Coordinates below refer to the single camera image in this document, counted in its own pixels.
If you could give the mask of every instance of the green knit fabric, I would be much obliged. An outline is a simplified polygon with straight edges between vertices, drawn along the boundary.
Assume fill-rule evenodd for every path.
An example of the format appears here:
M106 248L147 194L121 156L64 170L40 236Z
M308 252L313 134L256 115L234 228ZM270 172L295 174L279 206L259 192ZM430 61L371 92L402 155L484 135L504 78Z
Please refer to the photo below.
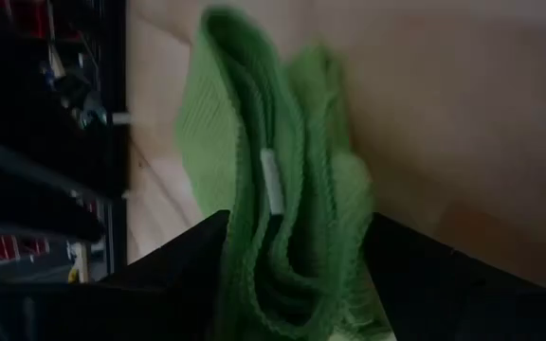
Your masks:
M203 14L177 145L205 215L229 209L213 337L372 340L390 329L361 255L371 182L351 150L338 64L312 47L283 67L241 13ZM261 150L284 213L270 212Z

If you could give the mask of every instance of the folded cloth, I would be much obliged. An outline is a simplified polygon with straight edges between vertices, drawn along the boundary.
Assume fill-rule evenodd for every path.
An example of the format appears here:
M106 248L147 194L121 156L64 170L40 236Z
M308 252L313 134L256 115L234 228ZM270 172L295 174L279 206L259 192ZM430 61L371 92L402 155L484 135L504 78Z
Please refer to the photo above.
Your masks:
M373 194L351 150L339 80L321 46L284 68L241 13L203 14L176 143L204 215L231 212L216 339L390 330L360 250Z

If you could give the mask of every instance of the green towel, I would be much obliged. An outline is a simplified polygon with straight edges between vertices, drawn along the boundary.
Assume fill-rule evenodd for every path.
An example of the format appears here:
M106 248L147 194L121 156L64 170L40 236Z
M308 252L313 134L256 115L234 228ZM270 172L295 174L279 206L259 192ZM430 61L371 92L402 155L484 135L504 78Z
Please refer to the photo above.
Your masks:
M231 212L215 339L390 330L360 249L373 195L351 150L339 73L320 46L284 68L241 13L203 14L176 142L203 213Z

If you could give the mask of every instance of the wooden floor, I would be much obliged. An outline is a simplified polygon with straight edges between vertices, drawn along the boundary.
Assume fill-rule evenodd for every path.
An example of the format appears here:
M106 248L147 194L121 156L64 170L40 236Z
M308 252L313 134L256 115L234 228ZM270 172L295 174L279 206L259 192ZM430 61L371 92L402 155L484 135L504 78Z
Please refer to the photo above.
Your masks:
M129 1L129 261L203 219L173 121L209 2ZM546 285L546 2L229 2L283 57L319 37L345 62L379 211Z

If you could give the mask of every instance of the clothing tag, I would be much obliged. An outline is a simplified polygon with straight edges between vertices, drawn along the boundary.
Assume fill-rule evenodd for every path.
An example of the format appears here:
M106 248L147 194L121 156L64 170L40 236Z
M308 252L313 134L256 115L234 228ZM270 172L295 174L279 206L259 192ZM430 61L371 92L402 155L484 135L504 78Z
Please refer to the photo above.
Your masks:
M280 171L275 161L275 152L271 149L261 150L261 163L263 164L264 186L269 198L271 214L283 214L283 193L280 182Z

